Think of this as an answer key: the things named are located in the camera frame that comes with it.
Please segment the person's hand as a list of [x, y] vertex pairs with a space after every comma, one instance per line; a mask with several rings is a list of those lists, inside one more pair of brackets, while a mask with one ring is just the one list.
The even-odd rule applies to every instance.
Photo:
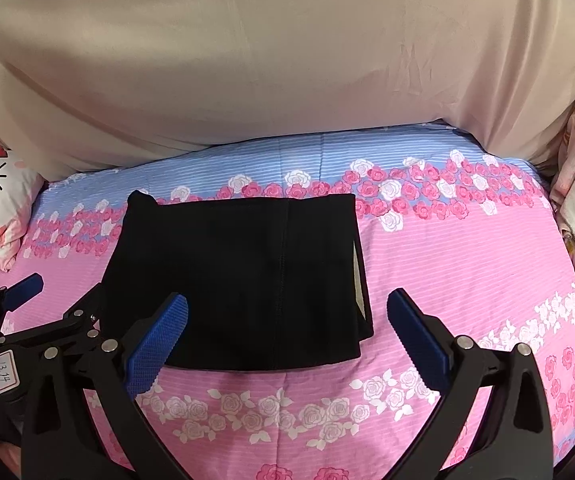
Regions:
[[22, 478], [22, 450], [14, 444], [0, 442], [0, 460], [18, 478]]

